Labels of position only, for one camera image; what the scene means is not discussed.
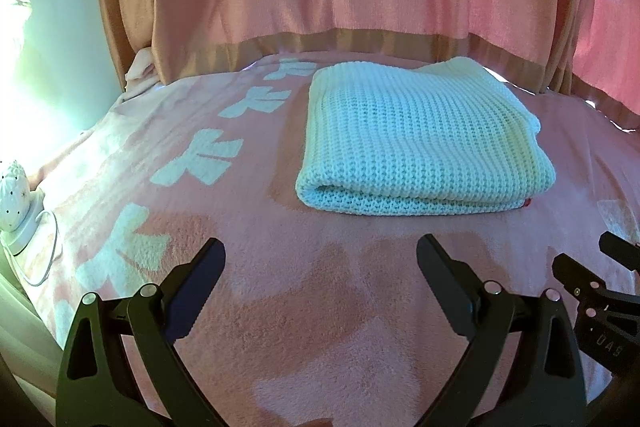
wall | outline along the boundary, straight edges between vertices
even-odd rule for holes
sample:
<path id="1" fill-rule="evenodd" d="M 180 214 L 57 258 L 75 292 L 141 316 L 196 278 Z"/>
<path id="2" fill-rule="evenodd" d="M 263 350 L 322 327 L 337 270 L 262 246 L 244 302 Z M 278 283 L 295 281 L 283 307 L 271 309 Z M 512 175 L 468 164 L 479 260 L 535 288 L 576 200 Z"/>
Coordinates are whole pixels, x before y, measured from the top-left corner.
<path id="1" fill-rule="evenodd" d="M 0 78 L 0 156 L 27 170 L 93 126 L 121 92 L 98 0 L 29 1 L 22 50 L 13 68 L 3 57 Z"/>

white printed pattern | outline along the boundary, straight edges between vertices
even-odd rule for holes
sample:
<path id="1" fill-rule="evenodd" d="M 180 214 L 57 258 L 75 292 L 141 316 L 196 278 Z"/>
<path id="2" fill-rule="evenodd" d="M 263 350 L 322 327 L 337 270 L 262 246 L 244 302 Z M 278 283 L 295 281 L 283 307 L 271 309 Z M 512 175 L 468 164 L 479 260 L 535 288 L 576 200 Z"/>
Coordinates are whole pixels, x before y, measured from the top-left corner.
<path id="1" fill-rule="evenodd" d="M 598 210 L 609 232 L 632 244 L 640 242 L 638 220 L 625 200 L 600 200 Z"/>
<path id="2" fill-rule="evenodd" d="M 171 238 L 166 234 L 136 233 L 148 216 L 149 209 L 145 206 L 126 204 L 100 251 L 76 268 L 76 279 L 85 290 L 97 291 L 110 279 L 116 297 L 128 297 L 147 282 L 130 261 L 148 270 L 158 270 Z"/>
<path id="3" fill-rule="evenodd" d="M 212 185 L 231 166 L 231 162 L 217 158 L 235 158 L 242 147 L 242 139 L 216 142 L 220 129 L 200 129 L 194 134 L 187 150 L 151 176 L 151 182 L 163 187 L 175 184 L 185 172 L 205 185 Z"/>
<path id="4" fill-rule="evenodd" d="M 313 62 L 297 62 L 294 58 L 283 58 L 280 68 L 265 76 L 265 80 L 280 80 L 287 74 L 309 76 L 314 72 Z M 279 108 L 291 94 L 290 90 L 271 92 L 271 87 L 256 86 L 248 89 L 243 100 L 222 110 L 222 118 L 237 118 L 251 108 L 271 113 Z M 194 134 L 188 149 L 167 165 L 155 172 L 150 181 L 169 187 L 185 172 L 189 172 L 202 183 L 212 185 L 230 167 L 231 163 L 218 158 L 234 158 L 240 152 L 242 139 L 216 142 L 223 134 L 220 129 L 201 129 Z M 127 297 L 147 281 L 140 270 L 127 262 L 124 256 L 148 270 L 158 270 L 164 255 L 169 235 L 143 235 L 135 231 L 147 220 L 149 209 L 128 203 L 114 223 L 110 237 L 94 258 L 85 261 L 76 269 L 76 279 L 87 291 L 97 291 L 107 279 L 117 296 Z M 66 299 L 58 301 L 54 308 L 56 340 L 64 348 L 76 311 Z"/>
<path id="5" fill-rule="evenodd" d="M 279 108 L 291 91 L 274 91 L 270 86 L 254 86 L 250 87 L 246 92 L 244 99 L 230 105 L 218 113 L 222 118 L 237 118 L 244 114 L 247 109 L 253 109 L 260 112 L 273 112 Z"/>
<path id="6" fill-rule="evenodd" d="M 288 74 L 296 76 L 309 76 L 314 74 L 316 70 L 315 62 L 299 62 L 295 58 L 281 58 L 280 66 L 277 71 L 266 74 L 265 80 L 282 80 Z"/>

pink bedspread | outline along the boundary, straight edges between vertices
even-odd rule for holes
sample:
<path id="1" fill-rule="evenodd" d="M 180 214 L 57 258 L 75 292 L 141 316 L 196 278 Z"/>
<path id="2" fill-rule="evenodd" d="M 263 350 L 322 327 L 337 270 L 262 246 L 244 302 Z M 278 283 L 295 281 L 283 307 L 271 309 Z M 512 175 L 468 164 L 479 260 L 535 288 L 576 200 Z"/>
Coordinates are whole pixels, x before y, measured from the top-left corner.
<path id="1" fill-rule="evenodd" d="M 60 223 L 49 279 L 27 291 L 63 345 L 82 295 L 130 296 L 161 282 L 213 236 L 226 268 L 177 350 L 232 426 L 412 426 L 466 340 L 418 270 L 418 238 L 434 233 L 482 279 L 539 295 L 560 289 L 553 257 L 575 256 L 612 289 L 634 276 L 598 251 L 605 230 L 640 241 L 640 139 L 584 101 L 514 89 L 542 122 L 558 180 L 518 210 L 452 217 L 366 217 L 298 201 L 308 86 L 317 68 L 389 57 L 308 53 L 266 57 L 245 71 L 186 78 L 115 105 L 41 183 Z M 19 257 L 44 269 L 49 227 Z M 562 291 L 570 313 L 576 302 Z M 507 346 L 513 355 L 516 338 Z M 133 367 L 158 410 L 139 358 Z M 606 384 L 586 357 L 590 397 Z M 497 399 L 498 368 L 481 409 Z"/>

black metal bracket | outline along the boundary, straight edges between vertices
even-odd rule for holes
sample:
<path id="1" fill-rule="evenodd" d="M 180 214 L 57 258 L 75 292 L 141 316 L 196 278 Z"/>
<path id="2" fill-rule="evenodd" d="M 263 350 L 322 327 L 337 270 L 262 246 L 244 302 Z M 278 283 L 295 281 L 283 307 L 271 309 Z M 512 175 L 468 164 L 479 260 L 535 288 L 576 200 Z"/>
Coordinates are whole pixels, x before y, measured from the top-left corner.
<path id="1" fill-rule="evenodd" d="M 225 266 L 225 248 L 209 239 L 160 285 L 130 298 L 82 298 L 58 378 L 56 422 L 65 427 L 228 427 L 184 367 L 173 343 L 186 336 Z M 171 419 L 149 410 L 127 360 L 132 335 Z"/>
<path id="2" fill-rule="evenodd" d="M 583 426 L 586 395 L 572 326 L 560 294 L 512 295 L 482 283 L 452 260 L 433 235 L 418 242 L 418 266 L 453 330 L 469 345 L 449 381 L 416 427 Z M 473 417 L 509 333 L 521 331 L 496 407 Z"/>
<path id="3" fill-rule="evenodd" d="M 640 248 L 605 232 L 600 251 L 640 273 Z M 640 401 L 640 297 L 607 289 L 607 283 L 565 253 L 553 274 L 578 300 L 575 336 L 580 350 L 612 372 L 609 386 L 589 404 L 590 427 L 638 425 Z"/>

knit blanket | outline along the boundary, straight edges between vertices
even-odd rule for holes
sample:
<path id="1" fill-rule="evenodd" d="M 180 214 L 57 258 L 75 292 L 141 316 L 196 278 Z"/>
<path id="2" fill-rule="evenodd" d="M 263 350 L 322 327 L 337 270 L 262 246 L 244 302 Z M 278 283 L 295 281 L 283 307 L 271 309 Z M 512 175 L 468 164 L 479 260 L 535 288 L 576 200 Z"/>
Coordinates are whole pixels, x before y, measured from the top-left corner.
<path id="1" fill-rule="evenodd" d="M 470 58 L 417 70 L 343 62 L 313 77 L 296 192 L 313 208 L 370 216 L 517 208 L 556 180 L 539 131 Z"/>

